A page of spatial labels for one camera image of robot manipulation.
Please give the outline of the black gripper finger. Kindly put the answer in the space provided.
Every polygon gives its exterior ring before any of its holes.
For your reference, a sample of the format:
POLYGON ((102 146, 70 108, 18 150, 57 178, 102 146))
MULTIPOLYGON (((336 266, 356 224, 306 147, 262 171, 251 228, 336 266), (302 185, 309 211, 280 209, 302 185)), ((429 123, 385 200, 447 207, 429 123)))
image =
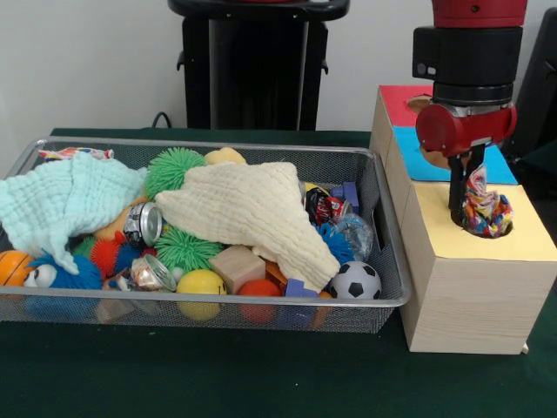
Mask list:
POLYGON ((475 171, 480 167, 484 161, 485 156, 485 145, 475 145, 470 150, 469 160, 467 162, 467 170, 475 171))
POLYGON ((449 187, 449 202, 448 207, 450 210, 451 220, 455 225, 462 224, 462 200, 464 196, 463 181, 465 167, 463 166, 462 155, 456 155, 448 159, 448 164, 451 169, 450 187, 449 187))

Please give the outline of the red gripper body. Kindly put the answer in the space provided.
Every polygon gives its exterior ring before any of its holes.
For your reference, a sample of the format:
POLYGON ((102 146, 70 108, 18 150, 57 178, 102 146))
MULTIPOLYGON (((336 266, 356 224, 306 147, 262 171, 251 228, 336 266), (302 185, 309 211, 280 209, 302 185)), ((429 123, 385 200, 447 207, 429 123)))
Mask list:
POLYGON ((497 145, 508 139, 517 121, 512 104, 494 109, 429 104, 418 114, 415 130, 426 151, 441 152, 450 158, 475 146, 497 145))

